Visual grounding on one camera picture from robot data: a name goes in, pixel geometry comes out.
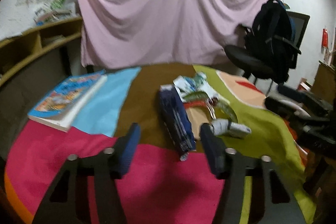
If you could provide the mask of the white paper packet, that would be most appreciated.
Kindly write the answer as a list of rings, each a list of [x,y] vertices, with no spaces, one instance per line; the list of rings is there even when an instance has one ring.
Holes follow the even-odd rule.
[[[246,125],[228,119],[215,119],[210,123],[210,128],[215,136],[226,135],[239,139],[244,139],[252,133],[252,130]]]

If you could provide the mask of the dark blue snack wrapper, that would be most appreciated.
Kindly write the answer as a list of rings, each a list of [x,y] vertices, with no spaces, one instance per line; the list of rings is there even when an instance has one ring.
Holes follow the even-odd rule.
[[[161,85],[158,95],[163,123],[180,161],[186,161],[189,153],[196,150],[196,144],[184,104],[174,85]]]

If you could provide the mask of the white green printed wrapper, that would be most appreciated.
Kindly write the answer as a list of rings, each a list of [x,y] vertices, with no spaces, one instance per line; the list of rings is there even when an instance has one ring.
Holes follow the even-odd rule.
[[[183,103],[204,101],[213,106],[218,102],[230,104],[229,100],[220,95],[209,83],[203,72],[198,72],[194,77],[178,76],[173,84]]]

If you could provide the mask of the torn red cardboard box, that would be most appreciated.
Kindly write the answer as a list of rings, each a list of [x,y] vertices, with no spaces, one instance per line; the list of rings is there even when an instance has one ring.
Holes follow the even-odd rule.
[[[215,110],[208,100],[186,102],[183,105],[191,123],[194,138],[200,140],[200,127],[203,123],[210,123],[210,121],[216,119]]]

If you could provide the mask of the wooden cabinet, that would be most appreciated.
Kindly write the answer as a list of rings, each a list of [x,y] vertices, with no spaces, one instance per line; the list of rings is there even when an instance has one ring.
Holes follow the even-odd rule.
[[[335,70],[322,61],[319,61],[311,92],[329,104],[333,104],[335,98]]]

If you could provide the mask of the black office chair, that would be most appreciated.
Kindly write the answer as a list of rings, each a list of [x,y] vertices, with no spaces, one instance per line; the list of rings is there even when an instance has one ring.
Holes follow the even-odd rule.
[[[275,35],[265,42],[257,40],[251,27],[241,24],[245,31],[244,46],[227,45],[224,51],[229,61],[243,71],[243,77],[251,76],[255,81],[271,80],[271,83],[284,84],[288,81],[289,71],[297,66],[300,46],[310,19],[309,15],[287,12],[294,23],[293,41]]]

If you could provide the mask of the dark blue backpack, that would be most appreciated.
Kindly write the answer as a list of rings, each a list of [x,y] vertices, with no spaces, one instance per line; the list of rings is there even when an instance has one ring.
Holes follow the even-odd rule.
[[[285,46],[294,46],[295,24],[280,0],[264,3],[246,30],[245,48],[258,57],[277,56]]]

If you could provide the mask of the blue illustrated book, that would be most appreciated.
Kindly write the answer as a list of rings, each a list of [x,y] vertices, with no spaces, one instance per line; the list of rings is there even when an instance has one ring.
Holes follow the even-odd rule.
[[[79,111],[106,81],[104,70],[68,77],[43,97],[27,116],[32,121],[66,132]]]

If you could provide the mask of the green candy jar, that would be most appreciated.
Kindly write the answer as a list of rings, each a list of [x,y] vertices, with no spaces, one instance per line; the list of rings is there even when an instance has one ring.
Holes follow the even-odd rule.
[[[52,10],[62,9],[66,0],[52,0],[50,3],[50,8]]]

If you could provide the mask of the pink hanging sheet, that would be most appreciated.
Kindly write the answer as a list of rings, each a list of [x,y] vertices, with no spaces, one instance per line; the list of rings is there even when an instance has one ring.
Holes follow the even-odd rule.
[[[107,69],[149,64],[215,65],[240,42],[268,0],[77,0],[81,63]]]

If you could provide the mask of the wooden wall shelf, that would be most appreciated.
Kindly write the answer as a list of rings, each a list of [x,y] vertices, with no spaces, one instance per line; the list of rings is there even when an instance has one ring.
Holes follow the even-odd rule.
[[[81,38],[82,17],[30,28],[20,36],[1,41],[1,85],[33,61]]]

